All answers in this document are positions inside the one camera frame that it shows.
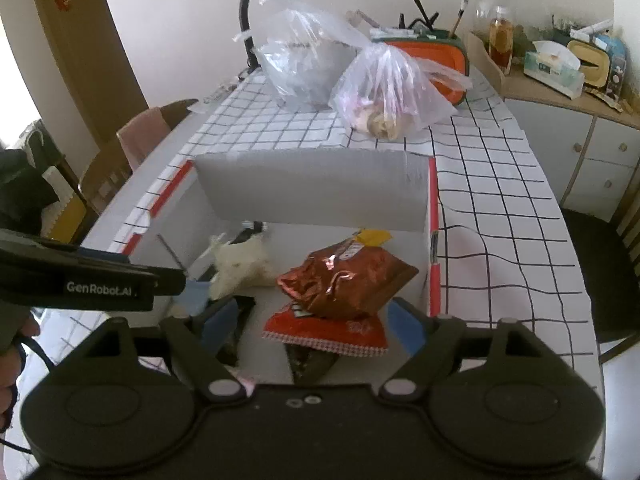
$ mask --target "checkered tablecloth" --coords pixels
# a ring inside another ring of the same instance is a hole
[[[109,250],[131,247],[148,228],[168,183],[201,153],[341,146],[434,155],[440,186],[442,311],[469,326],[495,326],[502,317],[521,320],[604,398],[591,301],[558,203],[504,102],[478,70],[472,67],[470,76],[474,87],[457,115],[401,142],[381,142],[346,129],[335,112],[281,108],[264,75],[256,72],[159,174]],[[69,318],[53,357],[62,359],[98,318],[81,312]],[[154,360],[144,364],[162,366]],[[597,470],[602,468],[603,439],[604,434],[589,460]]]

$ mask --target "silver screw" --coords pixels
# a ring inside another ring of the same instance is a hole
[[[240,391],[242,386],[231,379],[218,379],[209,385],[209,391],[219,397],[231,397]]]
[[[322,402],[322,397],[317,395],[308,395],[305,397],[305,402],[307,404],[320,404]]]
[[[391,379],[385,383],[386,392],[395,396],[411,395],[417,389],[418,386],[409,379]]]
[[[304,402],[300,399],[287,399],[285,404],[290,408],[302,408]]]

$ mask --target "cardboard box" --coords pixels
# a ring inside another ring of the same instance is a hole
[[[158,264],[173,253],[192,278],[210,261],[198,256],[211,235],[230,239],[241,222],[267,222],[265,244],[277,273],[302,263],[315,250],[344,240],[362,227],[386,229],[384,248],[420,272],[398,296],[437,314],[440,275],[436,264],[437,182],[433,158],[406,152],[317,148],[229,152],[198,156],[180,176],[131,254],[135,263]],[[290,382],[284,346],[262,339],[264,323],[289,298],[276,287],[243,291],[256,307],[243,333],[242,373],[274,383]],[[152,313],[127,315],[134,325],[155,324],[168,302]],[[380,311],[386,324],[386,311]],[[386,330],[389,352],[382,357],[341,357],[329,382],[376,383],[408,358]]]

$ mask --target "pink cloth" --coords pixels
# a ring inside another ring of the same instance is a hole
[[[117,135],[131,169],[136,170],[170,132],[160,108],[149,108],[121,127]]]

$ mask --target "red snack bag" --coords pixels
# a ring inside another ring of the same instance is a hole
[[[418,269],[383,248],[348,238],[309,254],[276,282],[316,316],[355,319],[375,314],[416,274]]]
[[[268,319],[262,337],[354,357],[379,356],[388,349],[378,316],[359,320],[296,317],[291,304]]]

